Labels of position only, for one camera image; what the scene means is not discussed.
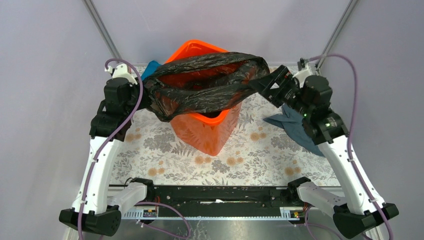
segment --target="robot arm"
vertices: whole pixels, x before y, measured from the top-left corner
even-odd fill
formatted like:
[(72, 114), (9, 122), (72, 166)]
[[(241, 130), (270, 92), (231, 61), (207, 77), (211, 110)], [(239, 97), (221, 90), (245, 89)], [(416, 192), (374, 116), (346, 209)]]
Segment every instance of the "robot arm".
[(371, 184), (353, 148), (353, 159), (349, 159), (346, 148), (349, 133), (340, 116), (330, 108), (333, 91), (327, 79), (314, 75), (302, 59), (298, 66), (299, 72), (295, 75), (282, 65), (269, 76), (249, 84), (276, 107), (287, 104), (303, 116), (305, 132), (328, 159), (345, 197), (323, 190), (306, 177), (289, 183), (289, 188), (295, 197), (332, 217), (338, 230), (350, 239), (383, 223), (351, 161), (355, 161), (387, 219), (397, 216), (399, 211), (396, 205), (386, 203)]
[[(126, 132), (131, 126), (131, 121), (105, 145), (91, 170), (96, 152), (108, 136), (129, 116), (140, 93), (140, 89), (136, 87), (139, 83), (131, 75), (126, 64), (119, 64), (114, 69), (109, 67), (106, 71), (112, 74), (112, 78), (106, 82), (105, 99), (100, 103), (97, 115), (91, 121), (90, 148), (82, 184), (71, 208), (60, 212), (59, 221), (77, 229), (78, 214), (81, 204), (84, 203), (82, 230), (113, 236), (118, 230), (122, 214), (137, 202), (144, 200), (148, 189), (143, 182), (131, 182), (118, 195), (108, 199), (113, 165), (123, 145)], [(92, 171), (91, 178), (87, 182), (90, 171)], [(85, 185), (88, 185), (87, 193), (85, 201), (82, 202)]]

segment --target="table surface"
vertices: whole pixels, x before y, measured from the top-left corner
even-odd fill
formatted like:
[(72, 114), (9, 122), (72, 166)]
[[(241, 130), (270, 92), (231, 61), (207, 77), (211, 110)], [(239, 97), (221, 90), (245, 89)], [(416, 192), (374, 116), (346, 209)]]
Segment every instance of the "table surface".
[(140, 110), (126, 133), (110, 184), (139, 177), (156, 185), (286, 186), (306, 176), (319, 186), (339, 186), (326, 158), (308, 152), (284, 129), (263, 121), (279, 113), (281, 108), (259, 94), (248, 97), (228, 141), (217, 156), (209, 156), (180, 140), (169, 122)]

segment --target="metal pole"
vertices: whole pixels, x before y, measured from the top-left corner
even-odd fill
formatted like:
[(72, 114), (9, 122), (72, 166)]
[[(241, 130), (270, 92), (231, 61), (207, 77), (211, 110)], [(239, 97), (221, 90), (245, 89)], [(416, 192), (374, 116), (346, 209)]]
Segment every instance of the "metal pole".
[[(344, 10), (343, 15), (341, 16), (340, 20), (338, 21), (338, 24), (335, 27), (330, 39), (328, 40), (327, 45), (324, 48), (324, 51), (322, 52), (323, 55), (326, 55), (331, 51), (331, 49), (333, 48), (337, 38), (339, 37), (340, 32), (342, 31), (343, 27), (345, 26), (347, 20), (351, 16), (353, 10), (355, 9), (355, 7), (357, 6), (359, 1), (360, 0), (350, 0), (349, 4), (347, 5), (346, 9)], [(325, 60), (326, 60), (325, 58), (321, 58), (316, 63), (315, 66), (318, 69), (320, 69)]]
[(114, 58), (121, 59), (122, 58), (121, 54), (119, 53), (117, 47), (115, 46), (114, 41), (112, 41), (112, 38), (109, 35), (109, 32), (102, 21), (102, 18), (97, 12), (96, 6), (94, 5), (93, 1), (82, 0), (82, 2), (86, 6), (87, 11), (90, 13), (95, 25), (97, 26), (98, 31), (100, 32), (100, 35), (102, 36), (104, 42), (106, 43), (107, 48), (109, 48), (109, 51), (112, 54), (112, 56)]

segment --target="teal cloth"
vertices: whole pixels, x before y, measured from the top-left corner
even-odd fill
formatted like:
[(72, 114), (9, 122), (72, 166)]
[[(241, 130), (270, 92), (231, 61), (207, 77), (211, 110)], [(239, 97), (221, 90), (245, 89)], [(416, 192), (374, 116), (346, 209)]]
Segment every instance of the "teal cloth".
[(282, 114), (266, 117), (263, 120), (269, 124), (283, 128), (287, 135), (309, 152), (324, 157), (318, 146), (306, 134), (302, 126), (302, 116), (286, 104), (282, 106)]
[(141, 80), (144, 81), (145, 78), (152, 75), (160, 65), (161, 64), (158, 63), (157, 61), (149, 62), (143, 74), (141, 75)]

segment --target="gray wall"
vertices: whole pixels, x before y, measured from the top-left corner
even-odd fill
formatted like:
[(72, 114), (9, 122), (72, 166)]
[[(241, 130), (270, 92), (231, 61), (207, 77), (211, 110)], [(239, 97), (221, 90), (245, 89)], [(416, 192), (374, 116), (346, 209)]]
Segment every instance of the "gray wall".
[(296, 63), (320, 54), (349, 0), (93, 0), (123, 58), (164, 62), (185, 41)]
[(0, 33), (0, 239), (62, 239), (110, 53), (80, 0), (1, 0)]
[[(357, 67), (353, 143), (374, 186), (399, 208), (400, 215), (390, 221), (396, 239), (423, 235), (423, 11), (422, 0), (360, 1), (332, 51), (347, 55)], [(333, 87), (335, 110), (349, 124), (350, 68), (330, 59), (322, 73)]]

